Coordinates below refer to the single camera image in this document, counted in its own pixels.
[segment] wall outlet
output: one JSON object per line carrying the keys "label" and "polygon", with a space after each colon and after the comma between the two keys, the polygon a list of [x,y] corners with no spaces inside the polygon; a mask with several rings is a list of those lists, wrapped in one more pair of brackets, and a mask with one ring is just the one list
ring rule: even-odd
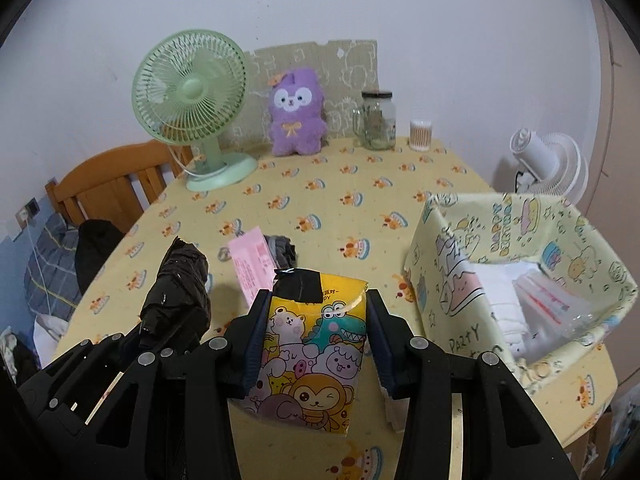
{"label": "wall outlet", "polygon": [[40,211],[40,206],[36,199],[32,198],[15,214],[15,219],[21,230],[24,230],[27,227],[29,220],[36,216],[38,211]]}
{"label": "wall outlet", "polygon": [[15,219],[17,220],[20,229],[23,230],[27,227],[27,222],[29,221],[29,212],[27,211],[27,208],[23,207],[20,209],[20,211],[15,214]]}

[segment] cartoon dinosaur print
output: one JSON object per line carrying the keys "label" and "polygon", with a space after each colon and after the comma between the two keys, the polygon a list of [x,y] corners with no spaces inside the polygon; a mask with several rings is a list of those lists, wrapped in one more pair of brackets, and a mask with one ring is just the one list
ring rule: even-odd
{"label": "cartoon dinosaur print", "polygon": [[344,306],[344,302],[334,301],[333,304],[322,307],[321,317],[316,320],[315,326],[306,337],[302,338],[302,343],[315,344],[319,352],[323,352],[331,344],[341,342],[351,343],[362,349],[367,338],[367,326],[359,317],[345,312],[334,312]]}

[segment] white desk fan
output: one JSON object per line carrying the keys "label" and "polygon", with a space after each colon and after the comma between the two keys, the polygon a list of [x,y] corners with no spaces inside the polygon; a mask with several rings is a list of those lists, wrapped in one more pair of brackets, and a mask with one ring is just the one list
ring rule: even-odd
{"label": "white desk fan", "polygon": [[523,128],[511,137],[511,153],[526,168],[516,179],[518,193],[563,195],[575,204],[587,187],[589,167],[570,136],[539,137]]}
{"label": "white desk fan", "polygon": [[244,153],[224,154],[218,136],[240,113],[246,94],[244,53],[212,30],[184,30],[158,43],[133,79],[138,121],[170,146],[190,144],[196,155],[187,188],[206,191],[239,182],[257,162]]}

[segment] glass jar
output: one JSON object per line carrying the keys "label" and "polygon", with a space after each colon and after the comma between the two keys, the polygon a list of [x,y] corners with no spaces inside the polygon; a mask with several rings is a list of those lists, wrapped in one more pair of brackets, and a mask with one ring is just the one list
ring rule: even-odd
{"label": "glass jar", "polygon": [[362,91],[362,106],[353,111],[353,132],[368,150],[391,150],[396,146],[393,96],[385,90]]}

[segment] white cloth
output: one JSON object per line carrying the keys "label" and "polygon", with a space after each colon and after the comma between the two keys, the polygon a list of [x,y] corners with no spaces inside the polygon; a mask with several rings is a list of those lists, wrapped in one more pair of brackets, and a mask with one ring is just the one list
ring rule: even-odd
{"label": "white cloth", "polygon": [[11,327],[8,326],[2,331],[2,333],[0,333],[0,353],[4,359],[6,370],[9,372],[9,375],[11,375],[14,383],[15,378],[18,375],[18,369],[15,367],[14,362],[14,348],[16,344],[17,339],[15,338],[15,335],[11,333]]}
{"label": "white cloth", "polygon": [[36,347],[40,367],[51,364],[60,338],[65,335],[69,323],[59,317],[38,314],[33,325],[33,343]]}
{"label": "white cloth", "polygon": [[485,297],[491,306],[492,317],[500,327],[511,354],[517,359],[527,352],[525,339],[529,336],[529,326],[522,312],[520,301],[513,286],[513,280],[528,270],[537,269],[530,262],[511,264],[472,264],[478,276]]}

